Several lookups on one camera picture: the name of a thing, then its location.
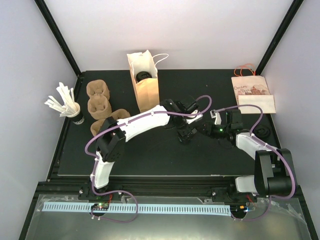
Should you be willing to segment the brown paper takeout bag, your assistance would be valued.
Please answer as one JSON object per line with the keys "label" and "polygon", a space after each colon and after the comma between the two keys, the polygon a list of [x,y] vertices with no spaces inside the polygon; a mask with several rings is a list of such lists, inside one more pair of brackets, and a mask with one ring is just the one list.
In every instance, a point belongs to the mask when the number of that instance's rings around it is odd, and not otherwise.
{"label": "brown paper takeout bag", "polygon": [[[160,103],[157,64],[166,58],[167,53],[152,55],[149,50],[127,54],[131,82],[136,102],[141,113],[146,112]],[[136,81],[139,72],[146,71],[152,78]]]}

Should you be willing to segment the brown pulp cup carrier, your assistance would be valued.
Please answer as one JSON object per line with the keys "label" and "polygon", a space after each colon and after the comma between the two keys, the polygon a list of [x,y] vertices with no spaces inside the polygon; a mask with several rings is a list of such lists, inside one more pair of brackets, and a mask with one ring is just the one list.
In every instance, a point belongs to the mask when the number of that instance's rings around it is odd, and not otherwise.
{"label": "brown pulp cup carrier", "polygon": [[109,117],[107,118],[103,118],[103,119],[99,119],[96,120],[91,126],[90,126],[90,131],[92,133],[93,136],[96,136],[100,131],[101,128],[103,127],[103,125],[105,124],[105,122],[114,122],[116,120],[120,120],[120,119],[126,119],[129,118],[131,115],[130,113],[121,108],[118,109],[116,111],[113,111]]}

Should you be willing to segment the black paper coffee cup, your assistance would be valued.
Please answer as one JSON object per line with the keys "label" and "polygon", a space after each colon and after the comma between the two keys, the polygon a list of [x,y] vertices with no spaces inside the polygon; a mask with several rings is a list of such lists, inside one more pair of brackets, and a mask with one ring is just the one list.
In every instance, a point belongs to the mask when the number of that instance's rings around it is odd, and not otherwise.
{"label": "black paper coffee cup", "polygon": [[189,144],[192,138],[197,133],[195,128],[192,129],[179,129],[177,131],[178,139],[182,144]]}

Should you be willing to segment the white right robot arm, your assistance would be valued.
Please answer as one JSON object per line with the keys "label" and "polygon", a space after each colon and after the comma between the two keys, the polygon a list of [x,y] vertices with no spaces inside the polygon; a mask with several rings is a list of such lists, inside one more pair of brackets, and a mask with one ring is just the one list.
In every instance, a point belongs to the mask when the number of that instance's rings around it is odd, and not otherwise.
{"label": "white right robot arm", "polygon": [[212,110],[210,115],[211,120],[202,123],[197,130],[210,138],[229,141],[254,160],[254,174],[238,176],[235,184],[228,187],[230,200],[238,202],[246,193],[280,199],[294,196],[297,183],[289,150],[271,146],[245,129],[239,109],[226,110],[224,124],[218,110]]}

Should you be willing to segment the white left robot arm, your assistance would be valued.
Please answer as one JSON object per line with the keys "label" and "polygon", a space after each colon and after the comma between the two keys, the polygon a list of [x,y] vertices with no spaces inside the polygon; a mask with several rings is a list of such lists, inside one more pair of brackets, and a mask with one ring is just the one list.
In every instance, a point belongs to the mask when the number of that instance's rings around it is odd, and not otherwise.
{"label": "white left robot arm", "polygon": [[112,168],[123,155],[125,144],[136,136],[158,127],[193,131],[195,123],[199,122],[208,110],[199,110],[198,100],[203,98],[208,98],[209,103],[212,103],[211,97],[207,95],[193,99],[189,105],[166,99],[135,116],[123,119],[108,117],[102,130],[84,148],[87,155],[94,157],[89,193],[97,200],[107,195]]}

